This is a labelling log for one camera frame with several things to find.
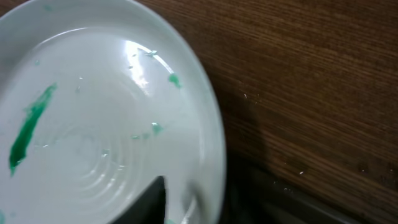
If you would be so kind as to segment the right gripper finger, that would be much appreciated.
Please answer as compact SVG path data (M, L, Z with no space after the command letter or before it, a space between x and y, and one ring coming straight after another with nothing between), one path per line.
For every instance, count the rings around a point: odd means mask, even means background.
M165 212L165 179L163 176L158 176L111 224L164 224Z

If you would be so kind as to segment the white plate top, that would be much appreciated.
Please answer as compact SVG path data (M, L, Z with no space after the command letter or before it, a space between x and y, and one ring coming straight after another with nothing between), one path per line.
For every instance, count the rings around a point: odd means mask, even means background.
M1 222L112 223L158 176L166 223L217 223L226 146L190 46L137 1L1 17Z

